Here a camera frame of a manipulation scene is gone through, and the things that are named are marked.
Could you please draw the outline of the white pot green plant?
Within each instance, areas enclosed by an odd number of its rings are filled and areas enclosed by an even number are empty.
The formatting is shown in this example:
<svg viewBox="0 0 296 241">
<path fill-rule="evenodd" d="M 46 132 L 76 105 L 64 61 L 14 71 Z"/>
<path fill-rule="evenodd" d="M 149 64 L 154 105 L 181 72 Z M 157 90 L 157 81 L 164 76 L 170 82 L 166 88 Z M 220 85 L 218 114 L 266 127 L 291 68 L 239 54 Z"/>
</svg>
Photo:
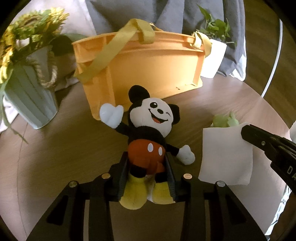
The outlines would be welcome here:
<svg viewBox="0 0 296 241">
<path fill-rule="evenodd" d="M 231 27 L 228 19 L 216 19 L 203 7 L 198 6 L 198 8 L 204 17 L 204 23 L 193 33 L 196 38 L 194 45 L 204 48 L 205 58 L 201 76 L 212 79 L 218 72 L 227 46 L 235 47 L 236 42 L 231 40 Z"/>
</svg>

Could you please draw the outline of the sunflower bouquet in grey vase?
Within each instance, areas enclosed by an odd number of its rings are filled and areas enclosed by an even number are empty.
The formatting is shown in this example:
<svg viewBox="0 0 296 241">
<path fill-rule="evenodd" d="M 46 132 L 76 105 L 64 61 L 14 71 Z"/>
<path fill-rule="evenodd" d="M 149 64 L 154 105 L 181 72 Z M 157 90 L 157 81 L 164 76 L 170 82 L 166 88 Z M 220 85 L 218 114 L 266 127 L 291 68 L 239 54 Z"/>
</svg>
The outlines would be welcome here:
<svg viewBox="0 0 296 241">
<path fill-rule="evenodd" d="M 69 17 L 63 8 L 30 11 L 13 21 L 1 36 L 1 100 L 7 100 L 34 129 L 57 114 L 57 63 L 52 51 L 59 37 L 71 45 L 81 34 L 62 34 Z"/>
</svg>

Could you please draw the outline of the orange plastic storage box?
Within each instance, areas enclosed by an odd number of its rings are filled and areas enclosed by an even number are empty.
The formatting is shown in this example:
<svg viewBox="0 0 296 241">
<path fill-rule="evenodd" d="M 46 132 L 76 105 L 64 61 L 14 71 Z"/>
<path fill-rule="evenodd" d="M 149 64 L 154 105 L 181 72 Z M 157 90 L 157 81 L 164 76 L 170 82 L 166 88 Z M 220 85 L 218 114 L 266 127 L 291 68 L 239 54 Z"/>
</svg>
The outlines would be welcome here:
<svg viewBox="0 0 296 241">
<path fill-rule="evenodd" d="M 133 85 L 157 98 L 202 87 L 201 69 L 212 45 L 203 33 L 163 31 L 152 23 L 131 19 L 119 31 L 72 44 L 76 77 L 82 83 L 94 119 L 104 103 L 130 107 Z"/>
</svg>

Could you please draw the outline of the green dinosaur soft toy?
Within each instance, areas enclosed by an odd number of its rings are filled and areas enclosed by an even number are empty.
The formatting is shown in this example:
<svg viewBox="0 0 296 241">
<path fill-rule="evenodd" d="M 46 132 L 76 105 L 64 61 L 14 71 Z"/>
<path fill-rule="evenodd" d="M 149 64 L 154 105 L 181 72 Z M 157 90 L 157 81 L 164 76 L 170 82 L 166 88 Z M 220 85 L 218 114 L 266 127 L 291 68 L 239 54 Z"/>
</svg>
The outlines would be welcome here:
<svg viewBox="0 0 296 241">
<path fill-rule="evenodd" d="M 213 117 L 212 128 L 228 128 L 238 126 L 239 121 L 236 119 L 235 113 L 231 111 L 228 115 L 216 114 Z"/>
</svg>

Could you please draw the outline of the white cloth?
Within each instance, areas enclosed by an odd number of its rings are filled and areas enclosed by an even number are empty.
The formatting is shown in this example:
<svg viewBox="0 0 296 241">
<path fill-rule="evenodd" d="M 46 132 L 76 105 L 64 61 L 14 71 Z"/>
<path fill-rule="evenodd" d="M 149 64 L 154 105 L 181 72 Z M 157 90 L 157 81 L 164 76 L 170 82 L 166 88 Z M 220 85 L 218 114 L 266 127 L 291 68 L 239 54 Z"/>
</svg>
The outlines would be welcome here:
<svg viewBox="0 0 296 241">
<path fill-rule="evenodd" d="M 248 185 L 253 169 L 253 147 L 241 131 L 248 123 L 227 128 L 203 129 L 199 180 L 229 185 Z"/>
</svg>

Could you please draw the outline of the grey curtain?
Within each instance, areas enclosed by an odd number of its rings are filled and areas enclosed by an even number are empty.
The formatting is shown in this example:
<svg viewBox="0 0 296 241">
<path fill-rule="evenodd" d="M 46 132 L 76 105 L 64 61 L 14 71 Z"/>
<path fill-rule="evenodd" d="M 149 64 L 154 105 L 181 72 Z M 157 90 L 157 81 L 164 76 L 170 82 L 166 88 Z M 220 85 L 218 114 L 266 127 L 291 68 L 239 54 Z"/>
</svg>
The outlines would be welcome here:
<svg viewBox="0 0 296 241">
<path fill-rule="evenodd" d="M 154 23 L 167 32 L 191 35 L 206 27 L 200 11 L 205 9 L 214 19 L 229 23 L 229 41 L 218 72 L 241 81 L 246 77 L 245 10 L 243 1 L 86 1 L 97 34 L 116 32 L 130 19 Z"/>
</svg>

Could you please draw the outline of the Mickey Mouse plush toy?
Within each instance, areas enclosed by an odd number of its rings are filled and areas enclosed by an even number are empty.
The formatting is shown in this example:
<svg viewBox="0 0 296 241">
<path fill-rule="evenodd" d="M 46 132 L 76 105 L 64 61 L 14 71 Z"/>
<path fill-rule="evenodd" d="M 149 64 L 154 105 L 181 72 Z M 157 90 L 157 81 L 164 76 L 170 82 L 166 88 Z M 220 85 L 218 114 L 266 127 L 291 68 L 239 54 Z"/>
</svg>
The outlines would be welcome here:
<svg viewBox="0 0 296 241">
<path fill-rule="evenodd" d="M 170 153 L 184 165 L 191 165 L 195 155 L 188 145 L 181 148 L 166 142 L 172 126 L 180 121 L 180 109 L 160 98 L 151 97 L 140 85 L 133 85 L 128 97 L 128 123 L 122 121 L 124 108 L 105 103 L 101 106 L 101 121 L 128 137 L 128 179 L 119 202 L 130 210 L 144 206 L 148 199 L 156 204 L 171 204 L 165 155 Z"/>
</svg>

